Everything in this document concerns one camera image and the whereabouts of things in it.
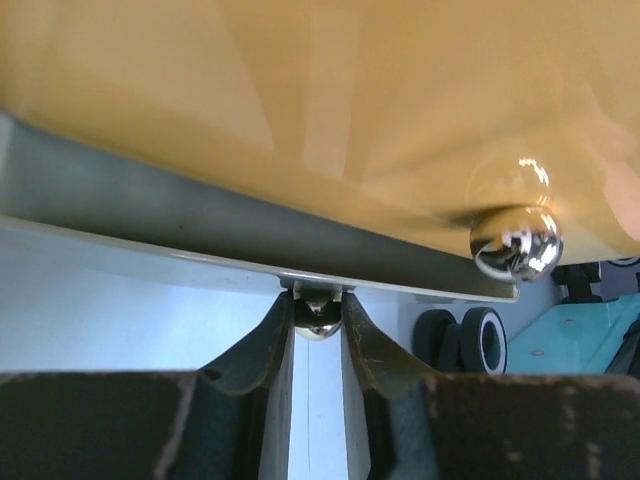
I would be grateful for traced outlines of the round pastel drawer cabinet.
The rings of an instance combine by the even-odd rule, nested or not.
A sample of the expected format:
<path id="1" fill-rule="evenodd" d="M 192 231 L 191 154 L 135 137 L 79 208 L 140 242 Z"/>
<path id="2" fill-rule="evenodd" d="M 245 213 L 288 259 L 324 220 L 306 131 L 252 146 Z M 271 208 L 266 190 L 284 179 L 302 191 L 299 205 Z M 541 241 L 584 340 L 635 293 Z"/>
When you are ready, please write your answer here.
<path id="1" fill-rule="evenodd" d="M 471 300 L 639 252 L 635 1 L 5 1 L 1 210 Z"/>

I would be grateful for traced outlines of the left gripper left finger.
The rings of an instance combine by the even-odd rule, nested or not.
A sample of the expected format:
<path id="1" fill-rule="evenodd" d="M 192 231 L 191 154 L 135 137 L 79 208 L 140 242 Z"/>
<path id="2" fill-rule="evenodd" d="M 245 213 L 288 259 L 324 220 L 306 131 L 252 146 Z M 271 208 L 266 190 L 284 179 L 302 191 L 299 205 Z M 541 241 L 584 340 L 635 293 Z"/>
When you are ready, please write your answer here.
<path id="1" fill-rule="evenodd" d="M 194 371 L 1 378 L 5 479 L 283 479 L 294 299 Z"/>

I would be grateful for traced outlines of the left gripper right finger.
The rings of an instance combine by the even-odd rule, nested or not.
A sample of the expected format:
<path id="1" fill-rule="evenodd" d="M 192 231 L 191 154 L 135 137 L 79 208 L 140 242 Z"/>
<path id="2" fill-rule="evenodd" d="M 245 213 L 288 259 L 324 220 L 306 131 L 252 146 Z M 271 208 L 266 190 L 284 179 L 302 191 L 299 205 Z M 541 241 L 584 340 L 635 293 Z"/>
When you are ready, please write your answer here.
<path id="1" fill-rule="evenodd" d="M 635 479 L 639 383 L 441 374 L 342 297 L 352 479 Z"/>

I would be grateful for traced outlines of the pink and teal children's suitcase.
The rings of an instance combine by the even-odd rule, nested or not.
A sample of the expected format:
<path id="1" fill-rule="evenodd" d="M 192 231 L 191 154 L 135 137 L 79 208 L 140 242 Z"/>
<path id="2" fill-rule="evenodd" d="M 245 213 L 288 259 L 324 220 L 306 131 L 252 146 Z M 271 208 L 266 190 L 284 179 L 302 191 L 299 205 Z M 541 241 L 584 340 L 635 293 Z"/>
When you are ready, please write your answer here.
<path id="1" fill-rule="evenodd" d="M 462 318 L 430 309 L 414 324 L 412 354 L 440 372 L 638 377 L 638 258 L 558 267 L 552 279 L 565 296 L 514 338 L 489 306 Z"/>

